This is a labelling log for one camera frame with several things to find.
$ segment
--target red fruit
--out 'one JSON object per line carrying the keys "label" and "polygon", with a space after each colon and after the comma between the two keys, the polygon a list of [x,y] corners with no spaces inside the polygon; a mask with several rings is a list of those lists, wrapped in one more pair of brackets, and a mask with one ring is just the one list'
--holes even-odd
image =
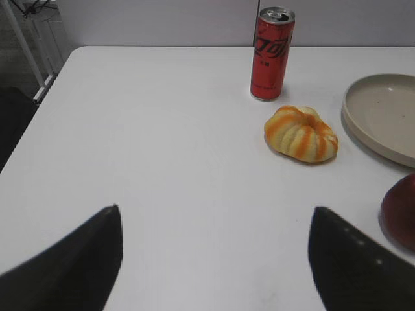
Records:
{"label": "red fruit", "polygon": [[387,192],[382,201],[382,221],[393,239],[415,251],[415,173]]}

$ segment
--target red can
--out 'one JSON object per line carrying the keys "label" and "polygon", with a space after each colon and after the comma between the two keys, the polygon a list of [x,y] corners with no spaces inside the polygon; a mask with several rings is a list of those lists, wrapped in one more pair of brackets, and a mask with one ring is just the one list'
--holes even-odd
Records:
{"label": "red can", "polygon": [[281,94],[294,24],[294,12],[286,8],[260,11],[251,76],[254,97],[273,100]]}

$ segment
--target beige plate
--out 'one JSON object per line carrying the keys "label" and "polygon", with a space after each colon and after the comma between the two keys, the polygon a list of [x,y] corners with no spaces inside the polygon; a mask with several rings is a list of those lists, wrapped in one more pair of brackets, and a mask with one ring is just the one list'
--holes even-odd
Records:
{"label": "beige plate", "polygon": [[342,114],[366,146],[415,167],[415,76],[384,74],[356,81],[344,95]]}

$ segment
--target dark object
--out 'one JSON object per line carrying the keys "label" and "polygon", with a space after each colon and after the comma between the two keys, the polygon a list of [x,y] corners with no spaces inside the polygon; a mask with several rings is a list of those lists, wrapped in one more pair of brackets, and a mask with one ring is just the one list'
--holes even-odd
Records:
{"label": "dark object", "polygon": [[309,261],[327,311],[413,311],[415,269],[330,209],[317,207]]}
{"label": "dark object", "polygon": [[1,311],[101,311],[123,259],[116,205],[0,277]]}
{"label": "dark object", "polygon": [[381,207],[379,224],[385,236],[415,252],[415,173],[389,189]]}
{"label": "dark object", "polygon": [[0,88],[0,172],[37,109],[18,89]]}

